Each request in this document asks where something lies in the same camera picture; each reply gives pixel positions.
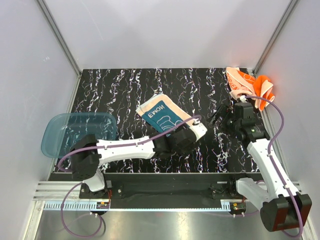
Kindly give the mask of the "orange and cream Doraemon towel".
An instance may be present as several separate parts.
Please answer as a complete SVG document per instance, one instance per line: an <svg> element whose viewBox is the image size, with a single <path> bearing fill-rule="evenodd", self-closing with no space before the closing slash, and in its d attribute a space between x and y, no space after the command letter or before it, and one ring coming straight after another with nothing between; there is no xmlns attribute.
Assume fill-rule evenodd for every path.
<svg viewBox="0 0 320 240"><path fill-rule="evenodd" d="M230 87L229 94L235 100L242 95L257 96L273 102L275 95L273 94L274 84L266 75L260 75L257 78L240 71L238 67L227 67L226 77Z"/></svg>

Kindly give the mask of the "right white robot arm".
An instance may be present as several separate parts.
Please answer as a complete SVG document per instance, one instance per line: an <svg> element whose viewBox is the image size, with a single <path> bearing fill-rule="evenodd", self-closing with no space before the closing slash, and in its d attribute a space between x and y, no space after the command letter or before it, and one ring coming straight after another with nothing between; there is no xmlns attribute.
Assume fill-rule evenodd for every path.
<svg viewBox="0 0 320 240"><path fill-rule="evenodd" d="M278 160L266 128L256 118L249 102L237 102L233 107L222 104L209 119L223 132L236 137L255 161L266 188L250 177L235 179L231 191L245 197L259 210L264 227L269 232L298 228L303 232L312 200L301 194Z"/></svg>

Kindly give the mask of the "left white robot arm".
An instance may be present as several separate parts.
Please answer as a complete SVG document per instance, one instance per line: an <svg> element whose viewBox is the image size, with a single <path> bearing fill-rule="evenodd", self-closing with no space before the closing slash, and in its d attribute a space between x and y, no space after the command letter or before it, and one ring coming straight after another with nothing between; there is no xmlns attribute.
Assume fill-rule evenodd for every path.
<svg viewBox="0 0 320 240"><path fill-rule="evenodd" d="M100 166L127 159L167 159L175 154L188 154L199 145L207 133L199 121L186 122L154 136L128 140L96 139L93 134L84 136L70 149L71 176L96 193L106 189L106 180Z"/></svg>

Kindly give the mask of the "teal and cream Doraemon towel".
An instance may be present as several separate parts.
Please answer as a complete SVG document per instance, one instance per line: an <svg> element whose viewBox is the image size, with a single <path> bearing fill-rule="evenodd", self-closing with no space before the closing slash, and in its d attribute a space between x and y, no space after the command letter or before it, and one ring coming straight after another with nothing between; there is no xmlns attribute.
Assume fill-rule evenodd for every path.
<svg viewBox="0 0 320 240"><path fill-rule="evenodd" d="M135 111L159 133L168 131L191 117L163 93L153 96Z"/></svg>

